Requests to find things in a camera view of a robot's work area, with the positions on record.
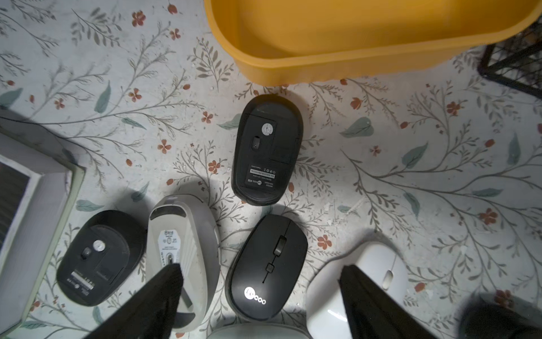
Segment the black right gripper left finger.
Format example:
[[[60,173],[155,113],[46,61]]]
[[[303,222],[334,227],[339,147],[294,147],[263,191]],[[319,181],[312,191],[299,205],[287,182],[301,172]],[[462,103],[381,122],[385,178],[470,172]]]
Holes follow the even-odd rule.
[[[179,264],[162,268],[88,338],[168,338],[171,335],[183,275]]]

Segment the yellow plastic storage box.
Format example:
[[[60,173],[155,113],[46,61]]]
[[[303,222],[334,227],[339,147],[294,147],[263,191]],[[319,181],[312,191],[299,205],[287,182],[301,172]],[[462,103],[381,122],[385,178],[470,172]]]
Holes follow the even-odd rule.
[[[262,86],[427,69],[523,31],[540,1],[206,1],[210,29]]]

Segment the black Lecoo mouse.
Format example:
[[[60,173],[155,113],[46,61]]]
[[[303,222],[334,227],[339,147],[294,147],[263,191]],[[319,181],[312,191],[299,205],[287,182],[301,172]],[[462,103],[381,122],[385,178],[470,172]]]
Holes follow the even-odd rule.
[[[276,215],[260,219],[227,274],[230,307],[248,321],[278,315],[294,290],[307,250],[307,237],[293,220]]]

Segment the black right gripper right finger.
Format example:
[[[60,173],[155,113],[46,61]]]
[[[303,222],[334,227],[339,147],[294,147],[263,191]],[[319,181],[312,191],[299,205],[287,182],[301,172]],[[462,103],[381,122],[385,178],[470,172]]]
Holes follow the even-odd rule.
[[[357,266],[342,268],[339,285],[353,338],[434,337]]]

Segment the black ribbed mouse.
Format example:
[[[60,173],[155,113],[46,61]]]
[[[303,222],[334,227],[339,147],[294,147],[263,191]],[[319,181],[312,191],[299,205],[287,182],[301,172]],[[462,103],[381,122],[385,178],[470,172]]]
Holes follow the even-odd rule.
[[[309,339],[293,326],[276,323],[240,323],[213,331],[208,339]]]

